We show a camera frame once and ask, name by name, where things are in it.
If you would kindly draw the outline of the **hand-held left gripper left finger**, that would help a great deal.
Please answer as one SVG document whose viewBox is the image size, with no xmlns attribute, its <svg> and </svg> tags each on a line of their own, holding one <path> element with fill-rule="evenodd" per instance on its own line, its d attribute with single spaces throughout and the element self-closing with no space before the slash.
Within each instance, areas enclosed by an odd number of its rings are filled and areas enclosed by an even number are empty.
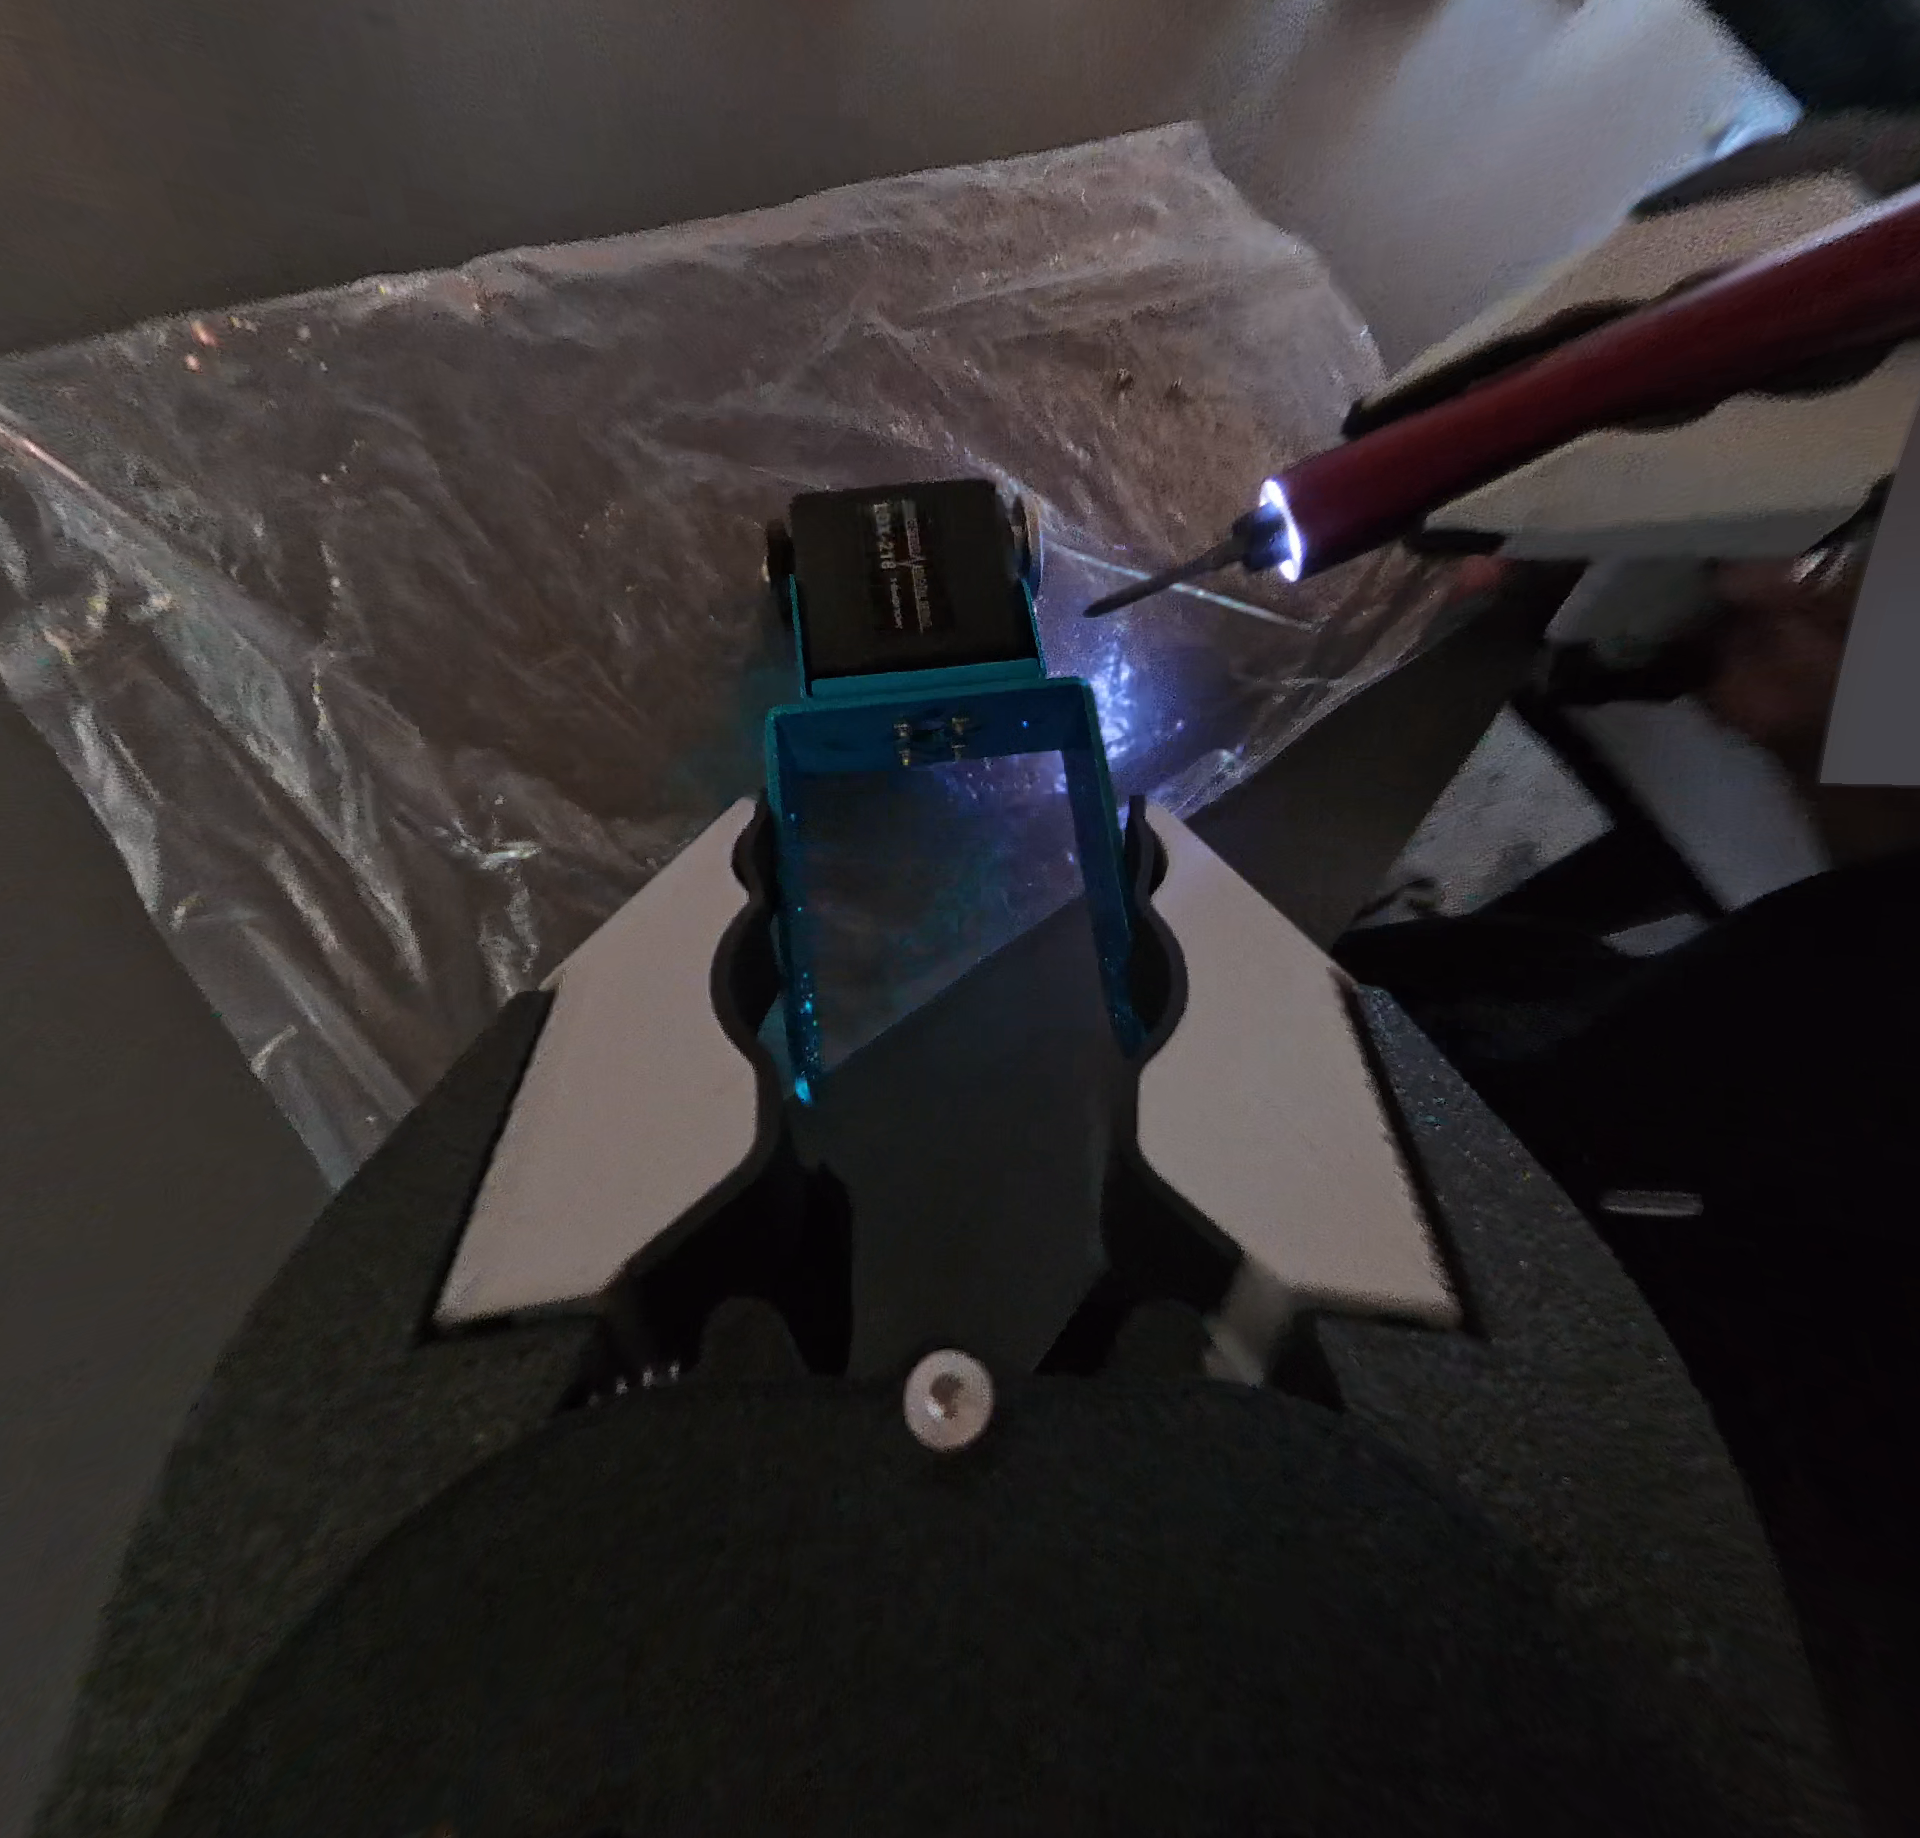
<svg viewBox="0 0 1920 1838">
<path fill-rule="evenodd" d="M 543 986 L 437 1329 L 790 1294 L 818 1241 L 761 1028 L 781 993 L 775 818 L 744 798 Z"/>
</svg>

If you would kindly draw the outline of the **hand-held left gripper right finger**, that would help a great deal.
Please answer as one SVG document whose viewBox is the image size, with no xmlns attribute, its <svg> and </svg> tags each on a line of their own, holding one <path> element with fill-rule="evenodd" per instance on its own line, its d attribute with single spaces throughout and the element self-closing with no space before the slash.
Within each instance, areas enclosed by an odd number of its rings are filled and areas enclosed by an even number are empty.
<svg viewBox="0 0 1920 1838">
<path fill-rule="evenodd" d="M 1461 1331 L 1349 977 L 1176 814 L 1137 798 L 1124 837 L 1156 1011 L 1121 1099 L 1114 1276 L 1190 1310 L 1231 1384 L 1266 1382 L 1321 1317 Z"/>
</svg>

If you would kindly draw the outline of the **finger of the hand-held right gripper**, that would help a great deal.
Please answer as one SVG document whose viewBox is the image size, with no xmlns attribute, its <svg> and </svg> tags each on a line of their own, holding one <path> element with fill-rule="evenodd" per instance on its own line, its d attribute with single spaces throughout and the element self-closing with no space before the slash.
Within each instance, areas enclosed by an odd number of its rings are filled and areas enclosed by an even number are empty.
<svg viewBox="0 0 1920 1838">
<path fill-rule="evenodd" d="M 1427 387 L 1486 375 L 1523 340 L 1551 341 L 1578 316 L 1629 311 L 1647 299 L 1813 235 L 1916 185 L 1914 143 L 1753 143 L 1640 200 L 1610 231 L 1548 267 L 1449 336 L 1427 345 L 1348 410 L 1358 435 L 1417 410 Z"/>
<path fill-rule="evenodd" d="M 1418 538 L 1514 561 L 1787 559 L 1897 469 L 1918 371 L 1875 366 L 1797 394 L 1741 394 L 1697 421 L 1587 433 L 1431 513 Z"/>
</svg>

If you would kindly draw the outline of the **red electric screwdriver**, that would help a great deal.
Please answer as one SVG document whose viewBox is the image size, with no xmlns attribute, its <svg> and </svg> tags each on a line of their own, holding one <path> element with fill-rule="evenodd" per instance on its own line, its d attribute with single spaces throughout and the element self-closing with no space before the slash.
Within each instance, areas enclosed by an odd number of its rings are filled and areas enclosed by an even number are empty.
<svg viewBox="0 0 1920 1838">
<path fill-rule="evenodd" d="M 1287 582 L 1404 534 L 1585 433 L 1711 410 L 1916 334 L 1918 193 L 1714 269 L 1488 380 L 1302 458 L 1201 557 L 1084 607 L 1130 607 L 1225 568 Z"/>
</svg>

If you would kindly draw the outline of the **blue metal servo bracket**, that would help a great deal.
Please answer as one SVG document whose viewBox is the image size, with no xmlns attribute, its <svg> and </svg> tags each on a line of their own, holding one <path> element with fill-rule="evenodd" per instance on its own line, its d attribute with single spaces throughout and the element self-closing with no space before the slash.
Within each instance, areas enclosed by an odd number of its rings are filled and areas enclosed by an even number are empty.
<svg viewBox="0 0 1920 1838">
<path fill-rule="evenodd" d="M 947 763 L 1055 754 L 1073 821 L 1075 857 L 1089 903 L 1107 1019 L 1123 1057 L 1142 1057 L 1146 1023 L 1137 1005 L 1133 954 L 1139 906 L 1123 844 L 1098 706 L 1080 676 L 1046 672 L 1002 683 L 884 685 L 869 699 L 779 704 L 763 720 L 763 800 L 772 814 L 775 954 L 791 1080 L 813 1104 L 827 1074 L 814 961 L 814 913 L 802 874 L 804 786 L 813 780 L 930 768 Z"/>
</svg>

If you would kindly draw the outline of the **black servo motor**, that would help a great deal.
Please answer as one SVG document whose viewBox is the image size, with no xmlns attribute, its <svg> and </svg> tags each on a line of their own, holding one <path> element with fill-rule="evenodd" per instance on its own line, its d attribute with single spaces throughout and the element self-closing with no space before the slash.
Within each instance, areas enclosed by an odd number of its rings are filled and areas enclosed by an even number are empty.
<svg viewBox="0 0 1920 1838">
<path fill-rule="evenodd" d="M 1041 679 L 1041 527 L 988 479 L 799 492 L 763 571 L 807 699 Z"/>
</svg>

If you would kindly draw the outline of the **grey desk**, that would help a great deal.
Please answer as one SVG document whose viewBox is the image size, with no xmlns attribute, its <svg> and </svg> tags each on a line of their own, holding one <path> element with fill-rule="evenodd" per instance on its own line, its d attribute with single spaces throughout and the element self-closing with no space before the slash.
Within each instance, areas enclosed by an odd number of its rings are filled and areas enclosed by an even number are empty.
<svg viewBox="0 0 1920 1838">
<path fill-rule="evenodd" d="M 3 0 L 3 345 L 1206 122 L 1387 361 L 1615 207 L 1273 177 L 1325 0 Z M 111 1560 L 313 1184 L 3 711 L 3 1834 Z"/>
</svg>

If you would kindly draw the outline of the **person's right hand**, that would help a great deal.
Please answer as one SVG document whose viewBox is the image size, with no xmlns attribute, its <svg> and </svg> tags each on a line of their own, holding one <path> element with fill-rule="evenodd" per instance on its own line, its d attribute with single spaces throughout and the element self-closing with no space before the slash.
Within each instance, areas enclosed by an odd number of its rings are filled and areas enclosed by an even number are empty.
<svg viewBox="0 0 1920 1838">
<path fill-rule="evenodd" d="M 1836 547 L 1821 547 L 1785 561 L 1721 561 L 1712 582 L 1700 695 L 1720 722 L 1810 786 L 1859 579 Z"/>
</svg>

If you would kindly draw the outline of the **white instruction sheet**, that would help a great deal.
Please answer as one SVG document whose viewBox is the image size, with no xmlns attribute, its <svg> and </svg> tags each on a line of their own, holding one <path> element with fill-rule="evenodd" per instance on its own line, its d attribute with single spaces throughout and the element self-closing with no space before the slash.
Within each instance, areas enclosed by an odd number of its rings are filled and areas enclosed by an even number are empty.
<svg viewBox="0 0 1920 1838">
<path fill-rule="evenodd" d="M 1273 177 L 1619 207 L 1801 118 L 1704 0 L 1325 0 L 1275 99 Z"/>
</svg>

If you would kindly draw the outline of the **person's dark clothing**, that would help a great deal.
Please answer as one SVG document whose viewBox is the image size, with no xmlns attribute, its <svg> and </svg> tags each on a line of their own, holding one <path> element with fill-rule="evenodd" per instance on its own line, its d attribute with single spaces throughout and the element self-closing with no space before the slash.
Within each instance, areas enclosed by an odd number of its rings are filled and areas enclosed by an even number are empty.
<svg viewBox="0 0 1920 1838">
<path fill-rule="evenodd" d="M 1516 913 L 1348 931 L 1587 1212 L 1750 1483 L 1861 1820 L 1916 1834 L 1918 860 L 1661 954 Z"/>
</svg>

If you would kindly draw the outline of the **clear plastic bag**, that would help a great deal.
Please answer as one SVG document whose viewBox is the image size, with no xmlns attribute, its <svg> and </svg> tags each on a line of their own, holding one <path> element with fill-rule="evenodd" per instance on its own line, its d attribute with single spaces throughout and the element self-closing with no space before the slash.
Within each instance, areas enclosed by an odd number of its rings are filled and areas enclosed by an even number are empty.
<svg viewBox="0 0 1920 1838">
<path fill-rule="evenodd" d="M 1192 122 L 3 363 L 3 692 L 340 1184 L 735 798 L 761 525 L 985 476 L 1121 796 L 1192 814 L 1461 621 L 1436 566 L 1082 603 L 1379 354 Z"/>
</svg>

